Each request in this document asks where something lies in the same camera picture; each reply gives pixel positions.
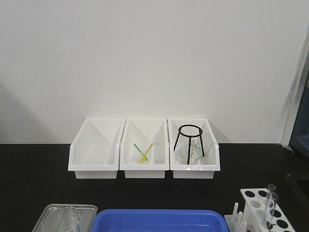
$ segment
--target test tube rack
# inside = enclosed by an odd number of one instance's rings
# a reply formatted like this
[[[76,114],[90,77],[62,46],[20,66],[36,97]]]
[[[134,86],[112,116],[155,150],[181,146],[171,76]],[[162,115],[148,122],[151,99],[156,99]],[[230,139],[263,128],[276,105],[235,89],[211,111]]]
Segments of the test tube rack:
[[[230,232],[295,232],[278,204],[273,213],[271,228],[263,226],[266,188],[243,188],[240,192],[246,202],[243,213],[237,213],[238,203],[235,203],[233,214],[224,216]]]

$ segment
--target doorframe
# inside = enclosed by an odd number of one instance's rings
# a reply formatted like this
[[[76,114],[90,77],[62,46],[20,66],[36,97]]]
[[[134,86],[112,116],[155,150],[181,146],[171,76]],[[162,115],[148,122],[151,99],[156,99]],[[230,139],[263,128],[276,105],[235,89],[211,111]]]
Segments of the doorframe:
[[[309,72],[309,34],[307,34],[303,49],[301,51],[301,60],[298,65],[297,73],[296,73],[296,80],[295,80],[295,87],[293,91],[293,95],[291,97],[291,104],[288,111],[287,119],[285,122],[282,138],[281,138],[281,145],[288,146],[294,123],[297,116],[297,111],[299,108],[300,100],[304,91],[304,87],[306,84],[306,79]]]

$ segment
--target white plastic peg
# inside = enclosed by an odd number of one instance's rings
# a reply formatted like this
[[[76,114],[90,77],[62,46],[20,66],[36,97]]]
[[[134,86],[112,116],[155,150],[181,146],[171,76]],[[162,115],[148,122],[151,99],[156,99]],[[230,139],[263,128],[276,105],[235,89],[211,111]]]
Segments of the white plastic peg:
[[[242,212],[240,211],[237,216],[237,224],[240,225],[241,219],[242,219]]]
[[[233,216],[232,216],[232,222],[236,222],[236,216],[237,216],[237,210],[238,210],[238,203],[235,202],[234,209],[233,209]]]
[[[241,224],[241,232],[247,232],[247,222],[244,221]]]

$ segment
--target glass test tube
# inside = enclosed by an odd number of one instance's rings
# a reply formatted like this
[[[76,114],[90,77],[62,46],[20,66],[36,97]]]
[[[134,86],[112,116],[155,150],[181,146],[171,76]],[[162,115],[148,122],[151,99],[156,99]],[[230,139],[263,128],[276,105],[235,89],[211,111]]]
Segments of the glass test tube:
[[[275,207],[278,196],[274,192],[268,192],[266,195],[265,218],[262,220],[262,225],[266,229],[272,228],[272,218],[275,213]]]
[[[272,185],[272,184],[269,184],[268,187],[267,187],[267,189],[268,189],[268,192],[275,192],[276,186],[274,186],[274,185]]]

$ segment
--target metal tray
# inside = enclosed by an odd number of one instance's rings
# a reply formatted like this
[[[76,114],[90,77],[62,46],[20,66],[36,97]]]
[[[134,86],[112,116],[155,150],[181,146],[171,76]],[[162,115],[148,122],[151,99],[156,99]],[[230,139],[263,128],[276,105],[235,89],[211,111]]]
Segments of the metal tray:
[[[98,208],[91,204],[50,204],[45,207],[43,210],[37,224],[35,225],[32,232],[43,232],[42,230],[42,220],[44,217],[50,212],[50,210],[53,210],[55,208],[61,207],[61,206],[71,206],[74,207],[79,211],[81,214],[82,220],[79,224],[80,232],[89,232],[91,229],[92,221],[97,214]]]

